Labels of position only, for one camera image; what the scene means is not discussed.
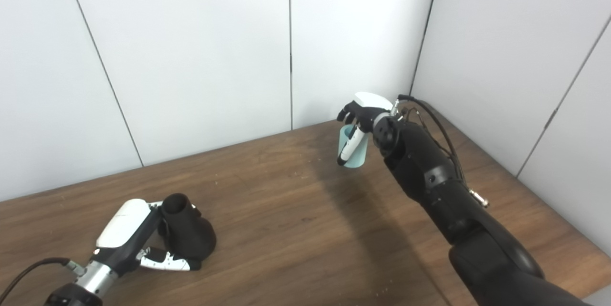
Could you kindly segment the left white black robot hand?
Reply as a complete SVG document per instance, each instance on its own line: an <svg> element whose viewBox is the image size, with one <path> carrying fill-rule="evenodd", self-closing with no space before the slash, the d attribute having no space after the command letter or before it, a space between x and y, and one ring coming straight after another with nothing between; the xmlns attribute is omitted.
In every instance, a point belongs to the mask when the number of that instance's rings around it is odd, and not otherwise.
<svg viewBox="0 0 611 306"><path fill-rule="evenodd" d="M200 270L201 261L188 260L168 247L146 247L159 226L167 223L161 205L161 201L125 201L97 238L90 261L106 265L119 277L138 267L161 271Z"/></svg>

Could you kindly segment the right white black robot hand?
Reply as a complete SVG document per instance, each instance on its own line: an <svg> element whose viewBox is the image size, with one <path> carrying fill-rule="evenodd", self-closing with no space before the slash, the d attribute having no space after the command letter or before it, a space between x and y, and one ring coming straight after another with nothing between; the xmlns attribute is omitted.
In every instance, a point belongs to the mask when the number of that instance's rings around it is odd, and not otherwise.
<svg viewBox="0 0 611 306"><path fill-rule="evenodd" d="M340 132L346 140L340 144L337 163L344 167L359 167L364 158L368 135L374 130L379 116L389 116L393 105L388 99L369 92L357 92L353 101L346 104L338 113L336 120L348 126Z"/></svg>

